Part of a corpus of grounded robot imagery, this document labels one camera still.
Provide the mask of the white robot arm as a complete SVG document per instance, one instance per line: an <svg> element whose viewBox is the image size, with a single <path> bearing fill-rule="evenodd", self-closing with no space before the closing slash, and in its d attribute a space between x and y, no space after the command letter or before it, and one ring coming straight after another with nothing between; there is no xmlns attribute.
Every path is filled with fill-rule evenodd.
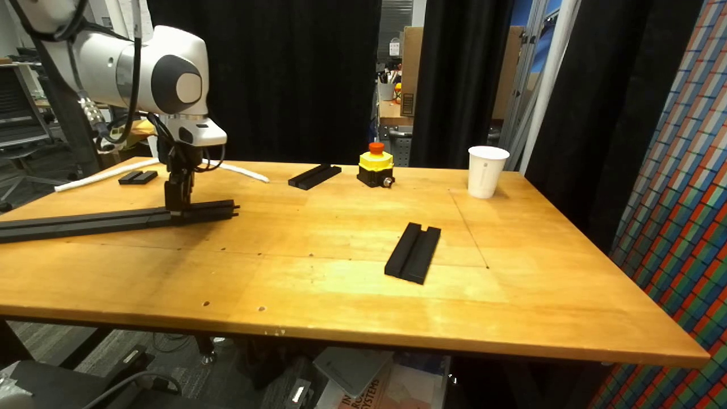
<svg viewBox="0 0 727 409"><path fill-rule="evenodd" d="M20 28L48 52L66 87L93 102L154 114L173 139L164 163L167 210L189 214L201 151L227 143L208 106L208 44L186 30L153 26L143 0L133 0L133 30L92 16L93 0L10 0Z"/></svg>

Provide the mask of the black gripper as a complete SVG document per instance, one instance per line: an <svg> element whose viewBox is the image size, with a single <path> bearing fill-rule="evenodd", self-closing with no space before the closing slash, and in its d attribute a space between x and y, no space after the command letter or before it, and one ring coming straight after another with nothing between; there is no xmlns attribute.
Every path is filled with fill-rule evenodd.
<svg viewBox="0 0 727 409"><path fill-rule="evenodd" d="M199 147L189 143L171 143L162 151L162 161L167 163L169 180L167 180L167 197L164 204L173 216L181 216L181 199L183 214L191 214L191 191L194 178L199 166L202 163L202 154Z"/></svg>

